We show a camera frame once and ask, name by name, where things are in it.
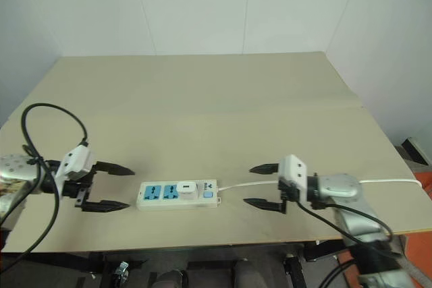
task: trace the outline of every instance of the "white power strip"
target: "white power strip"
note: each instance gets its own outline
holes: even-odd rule
[[[180,186],[188,187],[196,183],[197,195],[192,198],[178,193]],[[216,180],[192,180],[192,181],[157,181],[143,182],[136,199],[139,210],[173,210],[193,209],[201,207],[215,208],[221,203],[217,196]]]

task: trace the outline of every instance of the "table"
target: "table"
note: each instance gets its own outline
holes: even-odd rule
[[[49,102],[88,128],[97,160],[136,172],[98,173],[90,200],[132,206],[82,212],[64,198],[57,222],[36,252],[126,250],[334,239],[337,232],[295,204],[287,215],[243,198],[278,201],[275,185],[221,192],[218,208],[141,212],[142,181],[218,179],[220,186],[274,180],[249,168],[294,153],[313,171],[359,179],[414,179],[368,111],[323,53],[265,55],[64,57],[0,130],[0,154],[20,152],[20,114]],[[36,109],[28,129],[46,159],[81,139],[66,115]],[[414,183],[366,183],[364,194],[397,233],[432,229],[432,203]],[[51,217],[53,197],[32,195],[4,252],[25,250]],[[319,212],[333,219],[332,211]]]

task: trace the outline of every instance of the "black cable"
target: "black cable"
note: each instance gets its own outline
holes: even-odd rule
[[[344,263],[339,264],[337,267],[335,267],[332,271],[329,272],[329,274],[321,281],[321,284],[318,288],[328,288],[330,286],[331,282],[335,280],[335,278],[341,273],[344,272],[346,269],[351,267],[353,264],[356,264],[354,260],[349,260]]]
[[[45,164],[43,157],[39,154],[38,150],[34,146],[32,140],[30,138],[30,135],[28,134],[28,131],[27,131],[27,125],[26,125],[27,114],[29,111],[31,111],[35,107],[51,107],[51,108],[63,111],[64,113],[68,114],[70,117],[75,119],[75,121],[77,121],[78,124],[80,124],[82,131],[84,133],[84,137],[81,140],[80,144],[85,145],[85,146],[88,145],[87,144],[87,137],[88,137],[87,136],[87,130],[86,130],[84,124],[74,114],[72,114],[67,109],[64,109],[63,107],[60,107],[60,106],[48,104],[48,103],[35,103],[35,104],[32,104],[32,105],[30,105],[24,109],[24,111],[22,112],[22,115],[21,115],[21,130],[22,130],[22,134],[24,135],[24,139],[26,140],[27,145],[28,145],[24,150],[27,153],[31,153],[31,157],[33,157],[35,163],[38,165],[38,174],[37,174],[37,179],[35,182],[39,183],[41,180],[41,177],[40,177],[41,176],[40,175],[41,174],[41,172],[40,172],[41,167],[44,169],[45,174],[48,176],[49,182],[51,183],[51,187],[53,188],[53,193],[54,193],[54,201],[55,201],[54,211],[53,211],[53,215],[51,216],[51,220],[49,221],[49,224],[47,225],[45,230],[42,232],[42,234],[39,236],[39,238],[26,251],[22,252],[12,263],[8,264],[4,269],[2,269],[0,274],[3,274],[4,272],[8,271],[11,267],[13,267],[15,264],[17,264],[23,258],[25,258],[29,253],[31,253],[31,251],[37,245],[39,245],[39,243],[47,236],[48,232],[51,230],[52,226],[54,225],[55,219],[57,218],[57,214],[59,212],[60,197],[59,197],[59,192],[57,190],[57,186],[55,185],[54,176],[51,173],[51,170]]]
[[[335,229],[336,231],[338,231],[339,233],[341,233],[343,236],[346,236],[348,239],[350,239],[351,241],[356,242],[357,244],[360,244],[370,250],[373,250],[375,252],[377,252],[378,254],[381,254],[382,256],[385,256],[387,258],[398,258],[401,255],[398,253],[393,253],[393,252],[386,252],[386,251],[381,251],[378,250],[376,248],[374,248],[373,246],[369,245],[367,242],[363,242],[361,240],[359,240],[357,237],[349,234],[348,232],[345,232],[343,229],[341,229],[340,227],[334,225],[332,222],[328,221],[327,219],[319,216],[318,214],[310,211],[309,209],[307,209],[306,207],[304,207],[303,205],[301,205],[300,202],[296,202],[297,206],[299,206],[301,209],[303,209],[303,211],[307,212],[309,215],[314,216],[316,219],[319,219],[320,221],[324,222],[325,224],[329,225],[332,229]]]
[[[357,209],[353,209],[344,205],[339,205],[339,204],[326,204],[326,207],[333,207],[333,208],[338,208],[338,209],[343,209],[343,210],[347,210],[348,212],[353,212],[354,214],[358,214],[360,216],[366,217],[367,219],[371,219],[372,221],[380,224],[382,227],[384,227],[385,229],[387,229],[387,232],[389,232],[389,237],[388,237],[388,242],[391,242],[393,240],[393,231],[392,229],[390,229],[390,226],[385,224],[381,219],[377,219],[374,216],[371,216],[365,212],[359,211]]]

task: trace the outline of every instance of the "white wall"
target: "white wall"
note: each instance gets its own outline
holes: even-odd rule
[[[59,56],[32,0],[0,0],[0,127]]]
[[[34,0],[63,55],[325,51],[347,0]]]
[[[430,0],[0,0],[0,8],[0,125],[59,53],[327,51],[395,143],[430,118]]]
[[[432,0],[349,0],[327,56],[395,144],[432,118]]]

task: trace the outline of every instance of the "white plug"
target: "white plug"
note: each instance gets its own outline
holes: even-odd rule
[[[177,192],[180,199],[193,200],[198,198],[198,187],[194,181],[180,181],[177,183]]]

